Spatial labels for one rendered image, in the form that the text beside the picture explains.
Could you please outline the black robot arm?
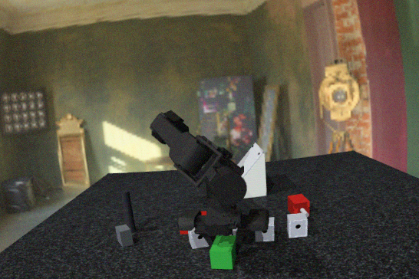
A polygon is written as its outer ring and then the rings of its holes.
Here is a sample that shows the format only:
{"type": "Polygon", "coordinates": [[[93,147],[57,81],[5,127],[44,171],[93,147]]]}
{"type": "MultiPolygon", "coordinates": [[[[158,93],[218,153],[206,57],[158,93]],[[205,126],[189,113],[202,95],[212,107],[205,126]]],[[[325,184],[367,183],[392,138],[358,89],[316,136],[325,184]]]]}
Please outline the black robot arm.
{"type": "Polygon", "coordinates": [[[205,182],[207,192],[213,192],[222,204],[216,205],[215,199],[208,200],[204,221],[207,235],[229,236],[233,229],[242,227],[242,210],[234,204],[241,202],[247,191],[241,176],[244,166],[238,167],[231,160],[230,151],[216,146],[205,136],[190,134],[183,121],[171,110],[161,112],[150,124],[151,135],[170,147],[169,157],[175,168],[197,188],[205,182]]]}

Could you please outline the red block with white pin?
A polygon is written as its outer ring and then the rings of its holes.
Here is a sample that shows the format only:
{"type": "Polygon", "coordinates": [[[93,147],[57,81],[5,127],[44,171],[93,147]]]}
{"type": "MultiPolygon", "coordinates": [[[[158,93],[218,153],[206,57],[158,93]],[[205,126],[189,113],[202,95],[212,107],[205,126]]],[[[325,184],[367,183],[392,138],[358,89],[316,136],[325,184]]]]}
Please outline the red block with white pin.
{"type": "Polygon", "coordinates": [[[291,214],[300,214],[304,212],[306,217],[309,217],[310,202],[303,194],[288,196],[287,205],[288,205],[288,210],[291,214]]]}

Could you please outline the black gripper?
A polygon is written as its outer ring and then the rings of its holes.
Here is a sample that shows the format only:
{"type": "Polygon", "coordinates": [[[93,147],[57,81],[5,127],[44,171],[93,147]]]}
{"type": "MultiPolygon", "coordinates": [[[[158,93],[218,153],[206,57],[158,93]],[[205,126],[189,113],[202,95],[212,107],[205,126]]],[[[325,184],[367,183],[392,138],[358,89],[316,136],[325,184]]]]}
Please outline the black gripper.
{"type": "MultiPolygon", "coordinates": [[[[209,199],[215,199],[216,205],[222,205],[216,199],[213,192],[207,192],[206,203],[209,199]]],[[[202,215],[200,210],[186,209],[177,219],[177,229],[180,231],[192,231],[202,235],[209,247],[211,248],[215,239],[214,236],[207,235],[205,226],[205,215],[202,215]]],[[[242,227],[236,230],[236,255],[239,253],[239,248],[245,235],[251,234],[252,231],[265,231],[269,227],[269,211],[266,208],[250,209],[249,215],[242,215],[242,227]]]]}

